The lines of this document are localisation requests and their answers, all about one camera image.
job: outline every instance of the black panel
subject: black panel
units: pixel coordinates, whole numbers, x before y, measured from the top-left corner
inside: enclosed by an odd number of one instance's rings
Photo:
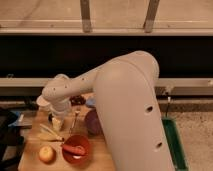
[[[160,77],[213,77],[213,37],[0,36],[0,77],[70,77],[135,50],[152,53]]]

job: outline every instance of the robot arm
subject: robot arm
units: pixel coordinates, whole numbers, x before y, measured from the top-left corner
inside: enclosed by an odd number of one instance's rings
[[[52,112],[68,112],[69,97],[93,91],[117,171],[174,171],[154,92],[159,68],[149,53],[114,58],[74,79],[58,75],[42,91]]]

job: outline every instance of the table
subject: table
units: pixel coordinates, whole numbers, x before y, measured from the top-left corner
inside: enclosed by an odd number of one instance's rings
[[[60,135],[65,139],[69,137],[69,129],[71,123],[74,120],[75,107],[72,108],[72,112],[65,118],[64,125],[60,131]],[[83,134],[89,137],[89,141],[92,145],[91,159],[87,165],[83,167],[72,166],[66,162],[62,156],[60,144],[61,142],[47,142],[41,141],[37,138],[37,133],[40,132],[40,123],[43,123],[49,127],[51,124],[48,122],[48,112],[38,110],[34,119],[32,129],[29,132],[26,140],[24,152],[22,154],[21,161],[19,163],[19,171],[115,171],[115,167],[111,158],[111,155],[107,149],[103,135],[90,135],[88,134],[84,125],[84,117],[90,109],[86,106],[81,107],[81,113],[78,116],[74,133]],[[56,150],[56,160],[51,164],[44,164],[38,159],[38,151],[44,145],[51,145]]]

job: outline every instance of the green tray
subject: green tray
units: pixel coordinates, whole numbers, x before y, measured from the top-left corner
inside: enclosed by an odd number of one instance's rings
[[[162,122],[175,170],[188,171],[188,166],[175,122],[168,117],[162,118]]]

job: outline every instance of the screw hole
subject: screw hole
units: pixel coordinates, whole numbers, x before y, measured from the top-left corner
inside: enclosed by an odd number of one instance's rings
[[[149,106],[149,107],[146,109],[146,113],[150,113],[152,110],[153,110],[153,107],[152,107],[152,106]]]
[[[158,144],[156,145],[156,149],[161,148],[161,147],[162,147],[162,145],[163,145],[163,143],[162,143],[162,142],[158,143]]]

